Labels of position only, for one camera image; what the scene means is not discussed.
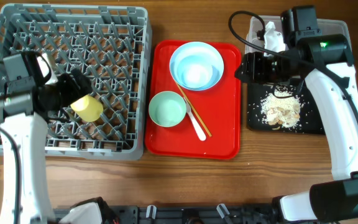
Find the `light blue bowl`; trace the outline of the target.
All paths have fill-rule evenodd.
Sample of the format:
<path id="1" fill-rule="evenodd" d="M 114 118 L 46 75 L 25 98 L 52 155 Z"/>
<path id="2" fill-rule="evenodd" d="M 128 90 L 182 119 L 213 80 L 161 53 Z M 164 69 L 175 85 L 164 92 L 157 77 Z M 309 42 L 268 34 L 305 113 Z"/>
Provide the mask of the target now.
<path id="1" fill-rule="evenodd" d="M 183 88 L 203 91 L 222 77 L 224 65 L 220 54 L 195 53 L 177 55 L 171 63 L 172 77 Z"/>

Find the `clear plastic bin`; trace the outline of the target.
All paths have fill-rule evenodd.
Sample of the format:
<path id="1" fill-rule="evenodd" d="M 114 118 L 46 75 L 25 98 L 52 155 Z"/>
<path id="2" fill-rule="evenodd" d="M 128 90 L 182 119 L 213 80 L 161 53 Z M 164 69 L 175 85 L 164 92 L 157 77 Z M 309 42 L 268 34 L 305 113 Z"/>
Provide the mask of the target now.
<path id="1" fill-rule="evenodd" d="M 284 33 L 282 28 L 282 20 L 279 16 L 261 16 L 262 20 L 267 25 L 268 22 L 273 22 L 275 24 L 275 30 L 281 32 L 282 35 Z M 333 34 L 342 34 L 347 39 L 349 46 L 351 46 L 351 39 L 349 36 L 349 31 L 347 24 L 344 21 L 339 20 L 329 20 L 329 19 L 317 19 L 318 27 L 321 30 L 323 35 L 333 35 Z M 264 41 L 260 40 L 257 37 L 257 31 L 261 31 L 263 28 L 261 22 L 256 17 L 251 17 L 250 20 L 250 29 L 247 34 L 246 41 L 251 44 L 257 45 L 259 47 L 264 48 Z M 246 45 L 245 53 L 258 52 L 258 50 L 249 47 Z M 269 57 L 269 54 L 263 53 L 265 57 Z"/>

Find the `grey plastic dishwasher rack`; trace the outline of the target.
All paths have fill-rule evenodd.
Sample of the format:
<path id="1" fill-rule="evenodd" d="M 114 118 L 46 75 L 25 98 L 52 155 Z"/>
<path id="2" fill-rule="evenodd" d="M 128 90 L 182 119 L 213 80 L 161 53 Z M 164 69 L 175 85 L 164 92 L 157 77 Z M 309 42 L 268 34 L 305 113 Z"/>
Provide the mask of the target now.
<path id="1" fill-rule="evenodd" d="M 69 107 L 52 113 L 46 155 L 138 160 L 151 40 L 143 7 L 6 4 L 0 12 L 0 96 L 7 81 L 1 60 L 10 54 L 38 51 L 57 75 L 79 69 L 91 80 L 103 113 L 91 123 Z"/>

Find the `yellow plastic cup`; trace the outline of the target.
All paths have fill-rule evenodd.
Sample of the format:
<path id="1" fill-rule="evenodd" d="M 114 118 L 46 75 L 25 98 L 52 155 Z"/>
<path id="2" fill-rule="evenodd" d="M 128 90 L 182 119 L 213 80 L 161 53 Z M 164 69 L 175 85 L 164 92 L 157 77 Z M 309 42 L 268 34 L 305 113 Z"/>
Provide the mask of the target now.
<path id="1" fill-rule="evenodd" d="M 103 112 L 103 105 L 90 95 L 76 100 L 70 105 L 72 110 L 86 122 L 93 122 L 99 119 Z"/>

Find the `red plastic tray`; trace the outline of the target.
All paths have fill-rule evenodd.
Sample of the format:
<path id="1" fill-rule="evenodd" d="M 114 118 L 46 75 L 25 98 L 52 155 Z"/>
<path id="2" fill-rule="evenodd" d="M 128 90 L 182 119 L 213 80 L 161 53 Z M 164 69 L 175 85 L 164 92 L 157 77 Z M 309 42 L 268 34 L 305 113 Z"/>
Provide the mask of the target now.
<path id="1" fill-rule="evenodd" d="M 241 51 L 232 44 L 213 42 L 224 62 L 223 77 L 204 91 L 179 89 L 169 71 L 170 57 L 183 45 L 182 40 L 164 40 L 157 44 L 150 81 L 150 96 L 162 91 L 186 95 L 210 134 L 200 141 L 189 117 L 172 127 L 163 128 L 146 119 L 146 148 L 164 156 L 231 159 L 239 152 L 241 135 L 241 83 L 234 72 L 241 63 Z"/>

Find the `rice and nut scraps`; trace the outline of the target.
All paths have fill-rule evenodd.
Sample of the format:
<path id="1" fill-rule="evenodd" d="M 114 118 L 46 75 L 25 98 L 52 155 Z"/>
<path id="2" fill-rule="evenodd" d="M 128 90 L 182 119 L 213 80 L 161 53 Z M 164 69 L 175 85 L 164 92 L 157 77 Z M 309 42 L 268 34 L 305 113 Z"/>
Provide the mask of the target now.
<path id="1" fill-rule="evenodd" d="M 295 129 L 301 126 L 301 109 L 303 104 L 297 96 L 287 96 L 289 91 L 275 90 L 252 103 L 251 112 L 255 113 L 257 121 L 267 124 L 273 129 Z"/>

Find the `black plastic tray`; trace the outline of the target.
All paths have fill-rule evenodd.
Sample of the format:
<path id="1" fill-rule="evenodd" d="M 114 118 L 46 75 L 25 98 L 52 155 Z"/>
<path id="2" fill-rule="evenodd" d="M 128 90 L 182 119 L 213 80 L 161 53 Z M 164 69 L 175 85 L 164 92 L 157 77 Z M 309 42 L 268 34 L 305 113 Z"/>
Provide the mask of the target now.
<path id="1" fill-rule="evenodd" d="M 247 87 L 247 126 L 250 129 L 258 131 L 279 131 L 283 133 L 297 133 L 297 134 L 319 134 L 324 135 L 323 124 L 319 115 L 318 108 L 314 102 L 313 97 L 311 96 L 310 91 L 306 86 L 302 86 L 301 91 L 297 93 L 298 84 L 301 83 L 300 78 L 291 78 L 288 82 L 281 83 L 278 85 L 273 84 L 258 84 L 251 83 Z M 290 94 L 287 96 L 297 96 L 303 107 L 301 109 L 300 115 L 300 124 L 299 128 L 288 129 L 280 128 L 273 129 L 267 124 L 262 124 L 257 121 L 255 113 L 251 112 L 252 103 L 255 103 L 257 100 L 261 99 L 265 93 L 273 93 L 275 90 L 278 91 L 289 91 Z"/>

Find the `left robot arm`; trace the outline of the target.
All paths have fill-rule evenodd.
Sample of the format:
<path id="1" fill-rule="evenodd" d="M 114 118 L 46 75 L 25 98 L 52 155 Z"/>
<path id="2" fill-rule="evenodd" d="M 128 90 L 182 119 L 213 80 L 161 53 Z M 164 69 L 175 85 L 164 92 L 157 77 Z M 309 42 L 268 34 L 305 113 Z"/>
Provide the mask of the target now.
<path id="1" fill-rule="evenodd" d="M 48 60 L 34 51 L 4 57 L 2 63 L 8 81 L 0 97 L 0 223 L 55 223 L 45 160 L 49 114 L 90 94 L 91 81 L 77 68 L 53 81 Z"/>

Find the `green bowl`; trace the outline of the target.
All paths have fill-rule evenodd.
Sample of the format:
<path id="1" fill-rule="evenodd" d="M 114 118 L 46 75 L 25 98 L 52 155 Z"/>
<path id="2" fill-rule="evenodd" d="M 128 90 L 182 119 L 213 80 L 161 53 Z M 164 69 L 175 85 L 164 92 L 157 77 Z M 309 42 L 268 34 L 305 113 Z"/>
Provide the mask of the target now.
<path id="1" fill-rule="evenodd" d="M 178 125 L 186 115 L 184 99 L 173 91 L 162 91 L 152 97 L 149 116 L 158 126 L 171 128 Z"/>

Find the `light blue round plate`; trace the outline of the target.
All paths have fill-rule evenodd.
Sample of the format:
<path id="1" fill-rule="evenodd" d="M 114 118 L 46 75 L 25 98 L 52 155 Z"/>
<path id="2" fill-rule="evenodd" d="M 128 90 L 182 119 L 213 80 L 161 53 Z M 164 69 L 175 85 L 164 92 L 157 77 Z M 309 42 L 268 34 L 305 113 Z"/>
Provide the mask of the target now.
<path id="1" fill-rule="evenodd" d="M 216 48 L 214 48 L 212 45 L 207 44 L 205 42 L 188 42 L 185 43 L 181 46 L 179 46 L 179 48 L 177 48 L 174 53 L 172 54 L 171 58 L 170 58 L 170 62 L 169 62 L 169 70 L 172 76 L 172 72 L 171 72 L 171 63 L 173 62 L 174 58 L 177 55 L 188 55 L 188 54 L 195 54 L 195 53 L 214 53 L 214 54 L 220 54 L 218 52 L 218 50 Z"/>

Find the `white plastic fork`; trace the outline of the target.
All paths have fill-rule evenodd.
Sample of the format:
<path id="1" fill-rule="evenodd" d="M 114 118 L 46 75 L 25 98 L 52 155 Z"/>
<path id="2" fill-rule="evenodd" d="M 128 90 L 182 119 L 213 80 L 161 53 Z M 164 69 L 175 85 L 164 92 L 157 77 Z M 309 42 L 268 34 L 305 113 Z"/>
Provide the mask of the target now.
<path id="1" fill-rule="evenodd" d="M 196 118 L 194 117 L 192 110 L 191 110 L 191 106 L 189 104 L 189 102 L 186 100 L 186 98 L 184 98 L 185 104 L 186 104 L 186 113 L 190 118 L 190 121 L 194 127 L 194 130 L 196 132 L 196 135 L 198 136 L 198 139 L 200 141 L 205 141 L 206 140 L 206 135 L 204 133 L 204 131 L 202 130 L 200 124 L 197 122 Z"/>

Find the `wooden chopstick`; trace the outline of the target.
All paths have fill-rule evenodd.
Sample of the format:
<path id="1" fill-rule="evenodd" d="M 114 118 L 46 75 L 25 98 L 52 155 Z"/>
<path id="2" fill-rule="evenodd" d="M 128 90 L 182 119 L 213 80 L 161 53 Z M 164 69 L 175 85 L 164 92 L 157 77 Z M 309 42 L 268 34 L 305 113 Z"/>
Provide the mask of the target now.
<path id="1" fill-rule="evenodd" d="M 212 134 L 210 132 L 210 130 L 208 129 L 208 127 L 205 125 L 204 121 L 202 120 L 201 116 L 198 114 L 198 112 L 196 111 L 195 107 L 191 104 L 191 101 L 188 99 L 187 95 L 185 94 L 185 92 L 183 91 L 182 87 L 175 82 L 175 84 L 177 85 L 178 89 L 180 90 L 180 92 L 182 93 L 183 97 L 185 98 L 185 100 L 189 103 L 192 111 L 194 112 L 195 116 L 198 118 L 198 121 L 201 123 L 204 131 L 206 131 L 206 133 L 208 134 L 209 137 L 212 137 Z"/>

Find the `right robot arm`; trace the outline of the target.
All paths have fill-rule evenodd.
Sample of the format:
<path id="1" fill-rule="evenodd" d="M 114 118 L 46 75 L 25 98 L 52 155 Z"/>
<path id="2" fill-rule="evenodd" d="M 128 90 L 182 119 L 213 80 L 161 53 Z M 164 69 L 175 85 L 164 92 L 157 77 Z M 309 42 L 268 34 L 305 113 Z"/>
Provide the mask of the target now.
<path id="1" fill-rule="evenodd" d="M 263 24 L 264 44 L 246 53 L 235 76 L 244 83 L 299 77 L 316 103 L 328 140 L 333 180 L 274 200 L 282 223 L 358 218 L 358 90 L 351 45 L 344 34 L 324 34 L 313 6 L 280 15 L 281 31 Z"/>

